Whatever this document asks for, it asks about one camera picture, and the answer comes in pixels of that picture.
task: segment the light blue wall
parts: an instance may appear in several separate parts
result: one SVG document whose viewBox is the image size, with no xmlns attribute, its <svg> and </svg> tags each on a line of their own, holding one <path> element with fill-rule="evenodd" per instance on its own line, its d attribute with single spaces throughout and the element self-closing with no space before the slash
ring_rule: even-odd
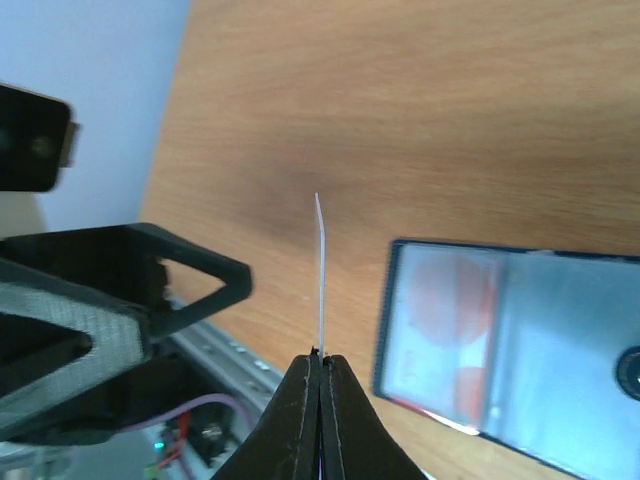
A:
<svg viewBox="0 0 640 480">
<path fill-rule="evenodd" d="M 63 172 L 55 191 L 36 196 L 45 228 L 137 219 L 189 3 L 2 2 L 0 82 L 70 103 L 82 125 L 73 168 Z M 7 225 L 20 217 L 6 212 L 9 195 L 13 210 L 34 203 L 28 194 L 0 193 L 0 237 L 3 227 L 7 234 L 29 230 Z"/>
</svg>

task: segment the wood grain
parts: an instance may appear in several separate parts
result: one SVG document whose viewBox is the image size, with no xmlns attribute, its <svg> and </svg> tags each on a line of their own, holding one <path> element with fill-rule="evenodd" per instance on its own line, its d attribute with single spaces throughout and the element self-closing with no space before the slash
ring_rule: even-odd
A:
<svg viewBox="0 0 640 480">
<path fill-rule="evenodd" d="M 640 253 L 640 3 L 194 0 L 143 218 L 252 265 L 213 321 L 284 369 L 315 338 L 363 385 L 399 236 Z M 213 284 L 175 269 L 195 299 Z M 564 478 L 373 399 L 446 479 Z"/>
</svg>

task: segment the black circular object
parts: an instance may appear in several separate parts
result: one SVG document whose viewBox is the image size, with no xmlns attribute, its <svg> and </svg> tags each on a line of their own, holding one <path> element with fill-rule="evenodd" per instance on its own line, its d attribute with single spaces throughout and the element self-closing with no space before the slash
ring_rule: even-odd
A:
<svg viewBox="0 0 640 480">
<path fill-rule="evenodd" d="M 640 401 L 640 346 L 631 347 L 620 356 L 616 380 L 624 393 Z"/>
</svg>

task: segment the wooden surface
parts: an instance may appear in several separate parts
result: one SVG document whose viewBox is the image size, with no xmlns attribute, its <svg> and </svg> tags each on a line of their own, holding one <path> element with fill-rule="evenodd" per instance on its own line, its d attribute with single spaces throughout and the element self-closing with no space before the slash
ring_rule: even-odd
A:
<svg viewBox="0 0 640 480">
<path fill-rule="evenodd" d="M 399 236 L 640 253 L 637 0 L 194 0 L 143 218 L 252 265 L 214 319 L 279 368 L 315 338 L 370 385 Z M 175 270 L 186 299 L 213 283 Z M 563 475 L 373 399 L 440 480 Z"/>
</svg>

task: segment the wooden table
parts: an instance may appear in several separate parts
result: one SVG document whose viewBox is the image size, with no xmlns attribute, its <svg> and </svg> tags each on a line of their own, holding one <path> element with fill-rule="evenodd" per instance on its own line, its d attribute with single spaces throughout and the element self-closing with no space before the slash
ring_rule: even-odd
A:
<svg viewBox="0 0 640 480">
<path fill-rule="evenodd" d="M 194 0 L 143 218 L 254 269 L 213 321 L 285 369 L 315 338 L 370 385 L 395 237 L 640 253 L 637 0 Z M 214 284 L 174 269 L 179 295 Z M 559 479 L 372 399 L 446 479 Z"/>
</svg>

